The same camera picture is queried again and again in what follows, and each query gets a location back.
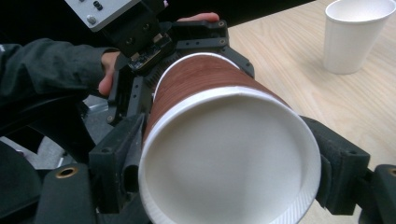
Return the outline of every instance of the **white paper cup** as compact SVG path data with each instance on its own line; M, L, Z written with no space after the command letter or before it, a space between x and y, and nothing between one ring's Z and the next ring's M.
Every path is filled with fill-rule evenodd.
M339 0L329 4L324 67L335 74L360 70L395 8L393 0Z
M320 180L313 134L261 84L230 63L200 61L208 58L222 61L181 60L156 92L139 166L148 216L153 223L298 222Z

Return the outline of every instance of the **wooden table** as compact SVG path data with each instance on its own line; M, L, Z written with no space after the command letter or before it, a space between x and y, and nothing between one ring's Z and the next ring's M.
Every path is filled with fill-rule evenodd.
M317 0L229 28L231 47L256 79L298 114L316 119L371 155L369 168L396 164L396 16L389 18L363 68L335 75L322 65L325 13ZM301 223L357 223L314 202Z

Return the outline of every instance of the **black jacket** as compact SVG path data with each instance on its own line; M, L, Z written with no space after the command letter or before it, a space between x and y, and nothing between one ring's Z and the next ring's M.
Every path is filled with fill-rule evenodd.
M0 106L38 94L97 89L106 50L49 39L0 44Z

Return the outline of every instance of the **brown paper cup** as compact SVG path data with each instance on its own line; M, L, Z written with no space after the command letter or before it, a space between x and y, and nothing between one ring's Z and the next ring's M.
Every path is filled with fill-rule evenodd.
M216 54L165 71L144 140L139 187L154 223L294 223L318 190L308 127Z

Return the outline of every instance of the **person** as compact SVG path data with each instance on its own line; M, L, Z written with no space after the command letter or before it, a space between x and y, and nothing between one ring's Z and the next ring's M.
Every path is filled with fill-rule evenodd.
M218 21L216 13L200 13L179 21ZM109 95L120 52L114 48L74 46L38 39L25 46L0 44L0 107L57 91L97 89Z

